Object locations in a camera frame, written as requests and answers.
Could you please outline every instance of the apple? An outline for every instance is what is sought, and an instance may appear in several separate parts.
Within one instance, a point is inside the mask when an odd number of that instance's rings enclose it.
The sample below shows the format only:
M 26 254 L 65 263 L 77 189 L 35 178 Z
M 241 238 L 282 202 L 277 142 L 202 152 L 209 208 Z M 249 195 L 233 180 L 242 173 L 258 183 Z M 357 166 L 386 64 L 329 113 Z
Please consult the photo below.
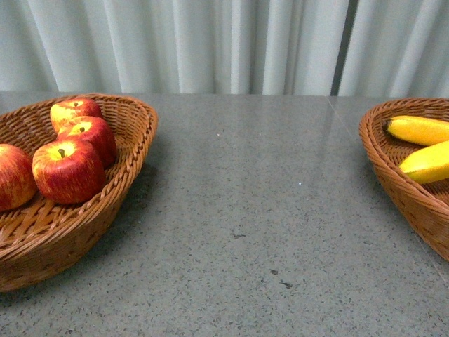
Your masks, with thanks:
M 54 140 L 33 156 L 33 176 L 42 195 L 59 204 L 77 204 L 102 190 L 106 174 L 92 144 L 81 139 Z
M 22 206 L 36 192 L 32 158 L 19 147 L 0 144 L 0 211 Z
M 72 138 L 82 139 L 92 144 L 100 155 L 104 168 L 115 162 L 117 145 L 114 133 L 103 118 L 80 116 L 70 119 L 60 128 L 57 139 Z
M 72 98 L 55 103 L 50 108 L 51 125 L 56 133 L 61 126 L 77 116 L 103 117 L 101 107 L 94 100 L 86 97 Z

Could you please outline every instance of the dark spot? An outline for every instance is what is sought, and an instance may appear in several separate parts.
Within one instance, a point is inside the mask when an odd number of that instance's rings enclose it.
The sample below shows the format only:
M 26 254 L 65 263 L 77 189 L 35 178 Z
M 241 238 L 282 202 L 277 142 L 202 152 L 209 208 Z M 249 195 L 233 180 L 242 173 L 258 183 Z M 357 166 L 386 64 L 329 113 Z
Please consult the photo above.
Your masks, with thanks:
M 291 283 L 288 283 L 288 282 L 281 282 L 281 284 L 286 286 L 287 289 L 292 289 L 292 286 L 293 286 Z

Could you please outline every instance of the basket rim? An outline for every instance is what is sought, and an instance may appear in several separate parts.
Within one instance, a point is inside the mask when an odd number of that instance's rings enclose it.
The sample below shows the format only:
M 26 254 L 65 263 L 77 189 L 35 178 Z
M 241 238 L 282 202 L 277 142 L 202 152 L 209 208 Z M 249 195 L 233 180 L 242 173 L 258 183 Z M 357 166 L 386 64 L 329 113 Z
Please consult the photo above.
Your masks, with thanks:
M 375 139 L 372 128 L 373 119 L 383 112 L 395 110 L 398 107 L 405 107 L 410 104 L 420 105 L 424 108 L 432 107 L 435 104 L 444 104 L 447 105 L 449 109 L 449 99 L 447 98 L 399 98 L 388 100 L 374 105 L 362 116 L 358 128 L 359 135 L 371 162 L 376 166 L 383 166 L 384 170 L 394 172 L 402 182 L 402 184 L 397 184 L 399 188 L 411 196 L 416 195 L 417 193 L 423 195 L 431 201 L 434 206 L 438 205 L 438 210 L 436 210 L 435 207 L 432 207 L 435 211 L 443 214 L 449 214 L 449 205 L 435 197 L 419 183 L 404 174 L 399 167 L 395 165 L 394 162 L 390 160 L 390 158 L 388 158 L 388 156 L 382 151 Z
M 149 123 L 146 126 L 145 132 L 142 132 L 142 137 L 138 143 L 136 143 L 136 153 L 130 158 L 127 158 L 129 163 L 125 165 L 123 168 L 118 171 L 115 176 L 102 188 L 102 190 L 97 193 L 93 198 L 84 202 L 80 207 L 76 207 L 75 209 L 68 211 L 63 217 L 56 219 L 52 222 L 52 226 L 55 227 L 55 230 L 45 229 L 44 233 L 35 232 L 32 234 L 23 234 L 21 237 L 15 238 L 11 244 L 7 244 L 5 248 L 0 247 L 0 259 L 2 261 L 7 261 L 14 259 L 15 256 L 19 254 L 25 253 L 27 250 L 35 247 L 39 242 L 51 242 L 55 239 L 60 239 L 64 237 L 67 233 L 71 232 L 74 228 L 78 226 L 85 225 L 92 218 L 96 217 L 102 209 L 113 204 L 122 193 L 126 192 L 127 189 L 132 185 L 135 177 L 140 172 L 140 169 L 132 173 L 133 177 L 130 177 L 131 168 L 133 164 L 143 155 L 145 157 L 146 153 L 149 150 L 149 146 L 152 143 L 152 139 L 155 136 L 157 126 L 158 126 L 158 116 L 153 107 L 149 106 L 147 103 L 138 100 L 129 95 L 114 95 L 114 94 L 106 94 L 106 93 L 80 93 L 80 94 L 71 94 L 64 95 L 56 98 L 51 98 L 49 100 L 42 100 L 36 103 L 28 104 L 22 107 L 17 108 L 16 110 L 7 112 L 0 116 L 0 121 L 4 118 L 8 118 L 8 116 L 12 114 L 18 114 L 23 110 L 30 109 L 39 105 L 49 105 L 54 104 L 59 101 L 68 100 L 71 98 L 78 97 L 96 97 L 97 100 L 111 101 L 111 100 L 120 100 L 120 101 L 128 101 L 130 104 L 136 105 L 142 113 L 148 114 Z M 112 198 L 106 198 L 106 196 L 114 193 L 116 191 L 119 193 Z M 11 222 L 12 220 L 4 220 L 6 223 Z

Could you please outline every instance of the woven basket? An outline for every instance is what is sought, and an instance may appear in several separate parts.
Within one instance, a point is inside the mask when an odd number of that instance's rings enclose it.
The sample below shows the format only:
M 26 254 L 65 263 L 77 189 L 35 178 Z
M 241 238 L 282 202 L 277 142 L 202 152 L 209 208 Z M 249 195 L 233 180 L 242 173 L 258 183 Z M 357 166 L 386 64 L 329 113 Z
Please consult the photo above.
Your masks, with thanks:
M 39 192 L 27 204 L 0 212 L 0 291 L 36 284 L 73 266 L 115 219 L 142 168 L 158 124 L 152 107 L 132 97 L 90 93 L 116 137 L 117 158 L 107 184 L 91 200 L 55 204 Z M 0 116 L 0 143 L 33 155 L 56 138 L 50 108 L 76 95 L 46 100 Z
M 421 185 L 398 168 L 405 157 L 422 148 L 382 130 L 384 121 L 400 114 L 449 121 L 449 100 L 391 100 L 368 110 L 359 124 L 363 146 L 381 185 L 414 231 L 449 261 L 449 180 Z

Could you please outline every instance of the banana tip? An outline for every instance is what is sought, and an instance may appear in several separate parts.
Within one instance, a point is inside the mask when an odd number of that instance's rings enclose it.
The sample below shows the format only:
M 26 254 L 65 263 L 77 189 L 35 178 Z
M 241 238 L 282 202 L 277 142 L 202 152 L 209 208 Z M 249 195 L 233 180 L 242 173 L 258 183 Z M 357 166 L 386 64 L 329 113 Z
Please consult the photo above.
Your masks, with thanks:
M 390 119 L 384 121 L 384 123 L 382 124 L 382 130 L 385 133 L 388 133 L 388 128 L 390 127 L 390 125 L 391 125 L 391 120 Z

